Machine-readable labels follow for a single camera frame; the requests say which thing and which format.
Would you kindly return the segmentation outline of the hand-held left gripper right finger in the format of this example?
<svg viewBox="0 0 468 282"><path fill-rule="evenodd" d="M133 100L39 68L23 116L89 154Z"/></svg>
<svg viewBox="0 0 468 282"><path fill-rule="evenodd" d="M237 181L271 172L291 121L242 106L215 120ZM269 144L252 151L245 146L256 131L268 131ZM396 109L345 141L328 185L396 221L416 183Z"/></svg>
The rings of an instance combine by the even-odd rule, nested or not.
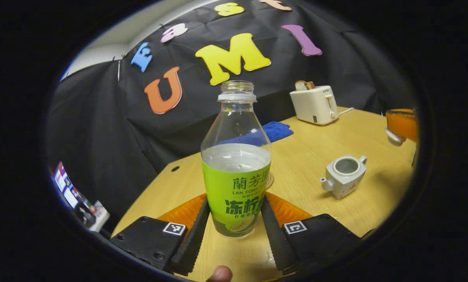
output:
<svg viewBox="0 0 468 282"><path fill-rule="evenodd" d="M276 267L284 275L319 271L363 242L331 215L313 216L269 192L261 214Z"/></svg>

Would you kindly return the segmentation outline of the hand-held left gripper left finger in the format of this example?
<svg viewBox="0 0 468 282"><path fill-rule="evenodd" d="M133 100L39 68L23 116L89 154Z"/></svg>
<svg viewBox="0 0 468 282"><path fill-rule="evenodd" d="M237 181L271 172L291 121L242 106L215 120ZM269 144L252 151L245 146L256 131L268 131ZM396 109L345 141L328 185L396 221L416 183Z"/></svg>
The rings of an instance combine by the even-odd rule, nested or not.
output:
<svg viewBox="0 0 468 282"><path fill-rule="evenodd" d="M161 271L187 276L194 269L209 215L207 196L201 194L157 219L141 216L110 242Z"/></svg>

